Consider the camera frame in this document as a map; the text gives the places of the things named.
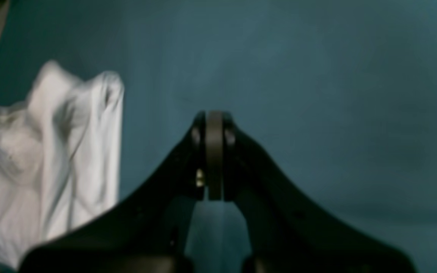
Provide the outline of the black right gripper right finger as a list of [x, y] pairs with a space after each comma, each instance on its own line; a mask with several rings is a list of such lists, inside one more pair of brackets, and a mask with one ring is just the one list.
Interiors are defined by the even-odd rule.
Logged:
[[252, 253], [243, 273], [414, 273], [411, 259], [307, 197], [226, 112], [215, 114], [215, 193], [244, 216]]

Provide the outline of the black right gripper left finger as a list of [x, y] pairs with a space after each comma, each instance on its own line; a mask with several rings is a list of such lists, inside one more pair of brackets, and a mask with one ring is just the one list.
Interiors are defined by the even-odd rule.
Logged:
[[26, 255], [20, 273], [193, 273], [184, 254], [195, 204], [205, 197], [205, 140], [214, 116], [199, 112], [156, 171], [110, 211]]

